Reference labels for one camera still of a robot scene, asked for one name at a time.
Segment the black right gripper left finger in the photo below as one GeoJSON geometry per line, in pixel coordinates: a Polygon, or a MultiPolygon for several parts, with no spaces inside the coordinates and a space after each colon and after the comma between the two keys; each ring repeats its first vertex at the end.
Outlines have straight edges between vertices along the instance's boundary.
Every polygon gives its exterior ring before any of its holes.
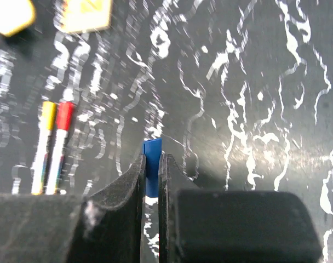
{"type": "Polygon", "coordinates": [[[66,262],[139,262],[146,157],[84,199],[66,262]]]}

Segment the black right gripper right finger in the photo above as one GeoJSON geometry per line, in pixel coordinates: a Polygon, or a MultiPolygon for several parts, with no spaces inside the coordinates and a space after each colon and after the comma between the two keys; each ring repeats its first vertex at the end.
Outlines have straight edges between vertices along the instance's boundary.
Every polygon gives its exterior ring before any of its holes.
{"type": "Polygon", "coordinates": [[[159,161],[160,262],[318,262],[317,232],[295,194],[206,190],[172,155],[159,161]]]}

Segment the blue pen cap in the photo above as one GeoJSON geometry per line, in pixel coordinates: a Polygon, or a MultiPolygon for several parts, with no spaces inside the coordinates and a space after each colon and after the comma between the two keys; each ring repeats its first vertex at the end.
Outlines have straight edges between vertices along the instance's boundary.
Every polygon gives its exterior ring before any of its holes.
{"type": "Polygon", "coordinates": [[[146,196],[158,197],[158,170],[162,154],[162,139],[144,141],[142,152],[146,157],[146,196]]]}

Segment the red white pen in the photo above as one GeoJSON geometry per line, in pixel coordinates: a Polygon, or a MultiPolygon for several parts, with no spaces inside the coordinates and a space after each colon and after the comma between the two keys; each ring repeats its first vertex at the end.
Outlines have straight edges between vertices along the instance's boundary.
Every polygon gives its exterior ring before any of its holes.
{"type": "Polygon", "coordinates": [[[46,195],[54,195],[58,191],[58,182],[62,171],[64,150],[68,132],[71,126],[74,103],[70,101],[61,102],[56,115],[56,135],[51,157],[51,165],[45,189],[46,195]]]}

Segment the yellow white pen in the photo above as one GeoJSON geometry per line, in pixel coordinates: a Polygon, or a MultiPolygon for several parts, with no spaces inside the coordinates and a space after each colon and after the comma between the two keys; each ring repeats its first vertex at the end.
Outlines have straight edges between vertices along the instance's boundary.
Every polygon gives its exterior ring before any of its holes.
{"type": "Polygon", "coordinates": [[[39,122],[39,138],[35,160],[33,162],[33,181],[31,194],[40,195],[43,192],[44,179],[46,175],[50,137],[54,127],[56,104],[51,101],[44,101],[42,114],[39,122]]]}

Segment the orange card pack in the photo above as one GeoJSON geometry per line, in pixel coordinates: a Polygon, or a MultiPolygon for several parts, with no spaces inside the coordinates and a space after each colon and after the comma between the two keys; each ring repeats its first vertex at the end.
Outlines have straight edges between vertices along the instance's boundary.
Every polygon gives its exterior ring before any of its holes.
{"type": "Polygon", "coordinates": [[[111,24],[112,0],[63,1],[61,29],[65,33],[105,30],[111,24]]]}

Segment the small whiteboard with writing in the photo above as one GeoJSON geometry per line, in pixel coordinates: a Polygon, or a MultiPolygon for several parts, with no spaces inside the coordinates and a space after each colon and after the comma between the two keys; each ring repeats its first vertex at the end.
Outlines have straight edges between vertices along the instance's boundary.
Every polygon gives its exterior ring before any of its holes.
{"type": "Polygon", "coordinates": [[[30,0],[0,0],[0,34],[9,37],[31,26],[36,10],[30,0]]]}

